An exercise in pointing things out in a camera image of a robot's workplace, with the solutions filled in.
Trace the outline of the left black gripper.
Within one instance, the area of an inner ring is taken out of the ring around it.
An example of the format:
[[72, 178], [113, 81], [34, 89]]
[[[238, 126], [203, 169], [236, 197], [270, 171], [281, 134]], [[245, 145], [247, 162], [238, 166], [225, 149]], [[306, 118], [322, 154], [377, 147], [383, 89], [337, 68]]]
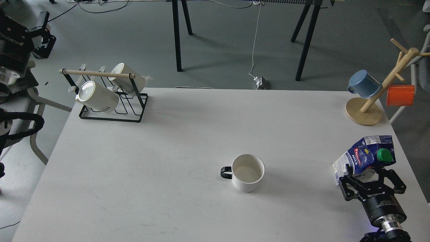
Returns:
[[50, 13], [40, 12], [36, 27], [30, 31], [32, 39], [41, 36], [41, 43], [36, 48], [27, 36], [28, 29], [6, 16], [0, 14], [0, 66], [1, 84], [12, 85], [18, 78], [26, 75], [30, 53], [36, 59], [46, 59], [52, 52], [56, 37], [47, 28]]

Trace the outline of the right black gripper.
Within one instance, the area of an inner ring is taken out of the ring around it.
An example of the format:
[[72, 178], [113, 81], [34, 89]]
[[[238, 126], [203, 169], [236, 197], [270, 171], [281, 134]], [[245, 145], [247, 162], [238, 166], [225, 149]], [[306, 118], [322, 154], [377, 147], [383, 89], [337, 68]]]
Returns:
[[[404, 210], [394, 196], [394, 194], [404, 194], [406, 185], [393, 169], [376, 169], [378, 185], [377, 189], [373, 191], [371, 188], [364, 188], [364, 182], [352, 175], [353, 169], [350, 165], [346, 164], [345, 168], [347, 174], [339, 176], [339, 186], [343, 197], [345, 201], [359, 199], [372, 226], [382, 228], [386, 221], [394, 220], [401, 224], [407, 219]], [[384, 184], [385, 178], [393, 184], [393, 188]]]

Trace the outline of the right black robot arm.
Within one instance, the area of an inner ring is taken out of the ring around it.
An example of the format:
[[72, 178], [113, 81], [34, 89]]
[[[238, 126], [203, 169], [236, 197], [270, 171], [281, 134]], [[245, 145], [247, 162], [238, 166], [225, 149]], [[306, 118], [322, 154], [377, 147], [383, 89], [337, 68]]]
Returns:
[[401, 223], [407, 218], [395, 194], [404, 194], [406, 185], [393, 170], [377, 168], [377, 181], [362, 182], [353, 175], [339, 178], [340, 189], [346, 201], [359, 199], [370, 224], [376, 232], [366, 233], [361, 242], [410, 242]]

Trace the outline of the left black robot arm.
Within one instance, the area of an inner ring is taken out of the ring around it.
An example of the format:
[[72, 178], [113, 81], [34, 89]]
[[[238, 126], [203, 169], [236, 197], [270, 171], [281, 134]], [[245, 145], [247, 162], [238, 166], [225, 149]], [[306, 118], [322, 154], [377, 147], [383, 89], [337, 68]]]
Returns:
[[[50, 14], [41, 12], [34, 30], [8, 17], [2, 10], [0, 14], [1, 35], [1, 92], [7, 92], [9, 86], [26, 76], [30, 55], [37, 59], [46, 59], [52, 52], [56, 37], [48, 29]], [[35, 127], [20, 133], [11, 133], [14, 120], [33, 121]], [[1, 149], [8, 140], [22, 139], [36, 134], [44, 126], [44, 119], [28, 112], [8, 112], [1, 109]]]

